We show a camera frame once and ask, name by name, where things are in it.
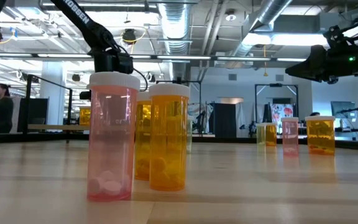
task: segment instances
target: woman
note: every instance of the woman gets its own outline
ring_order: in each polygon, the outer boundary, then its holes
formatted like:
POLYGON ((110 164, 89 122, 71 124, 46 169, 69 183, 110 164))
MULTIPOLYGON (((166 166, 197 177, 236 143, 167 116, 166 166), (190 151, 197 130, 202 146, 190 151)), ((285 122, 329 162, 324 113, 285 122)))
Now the woman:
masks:
POLYGON ((0 84, 0 133, 9 133, 12 129, 13 101, 9 87, 0 84))

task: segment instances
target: wooden table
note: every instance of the wooden table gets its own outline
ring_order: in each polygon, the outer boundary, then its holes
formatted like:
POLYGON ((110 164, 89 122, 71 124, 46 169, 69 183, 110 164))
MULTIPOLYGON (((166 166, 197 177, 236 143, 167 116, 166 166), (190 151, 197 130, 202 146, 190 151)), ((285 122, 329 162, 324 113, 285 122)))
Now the wooden table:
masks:
POLYGON ((358 151, 283 157, 251 144, 193 144, 186 189, 135 181, 131 200, 86 201, 87 141, 0 144, 0 223, 358 223, 358 151))

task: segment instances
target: screen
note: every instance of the screen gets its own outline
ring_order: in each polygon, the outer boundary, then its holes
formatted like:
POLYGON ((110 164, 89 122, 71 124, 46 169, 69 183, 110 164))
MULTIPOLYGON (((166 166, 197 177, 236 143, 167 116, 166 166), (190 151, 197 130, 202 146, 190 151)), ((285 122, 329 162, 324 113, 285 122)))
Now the screen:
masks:
POLYGON ((349 110, 356 108, 356 104, 354 102, 347 101, 332 101, 331 102, 331 111, 333 112, 333 116, 336 118, 357 118, 356 111, 341 113, 342 110, 349 110))

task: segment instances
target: yellow cable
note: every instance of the yellow cable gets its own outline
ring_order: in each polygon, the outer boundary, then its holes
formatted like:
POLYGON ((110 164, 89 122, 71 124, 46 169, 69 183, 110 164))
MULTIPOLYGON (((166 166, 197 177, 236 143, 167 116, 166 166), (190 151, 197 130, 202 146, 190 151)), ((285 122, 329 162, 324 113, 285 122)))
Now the yellow cable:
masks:
POLYGON ((133 53, 133 51, 134 51, 134 48, 135 48, 135 44, 132 44, 132 48, 131 48, 131 54, 133 53))
POLYGON ((123 41, 125 41, 125 42, 129 42, 129 43, 136 42, 136 41, 140 40, 141 38, 143 38, 143 37, 144 37, 144 35, 146 34, 146 28, 144 28, 144 27, 143 27, 143 29, 144 29, 143 34, 141 35, 141 37, 139 37, 139 38, 138 38, 138 39, 136 39, 136 40, 126 40, 126 39, 124 39, 124 38, 122 37, 122 36, 124 35, 124 33, 123 33, 123 32, 121 33, 121 39, 122 39, 123 41))
POLYGON ((12 40, 12 38, 13 38, 14 36, 15 36, 15 32, 12 33, 11 37, 10 37, 8 40, 2 41, 2 42, 0 42, 0 44, 8 43, 9 41, 12 40))

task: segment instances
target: support column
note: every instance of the support column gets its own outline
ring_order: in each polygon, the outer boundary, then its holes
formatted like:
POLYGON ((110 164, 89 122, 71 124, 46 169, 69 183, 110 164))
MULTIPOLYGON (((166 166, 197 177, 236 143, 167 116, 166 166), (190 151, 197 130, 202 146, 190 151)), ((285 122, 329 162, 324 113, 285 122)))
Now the support column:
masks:
MULTIPOLYGON (((63 62, 42 63, 42 78, 65 86, 66 77, 67 73, 63 62)), ((40 82, 40 98, 48 99, 46 124, 63 124, 66 89, 42 80, 40 82)))

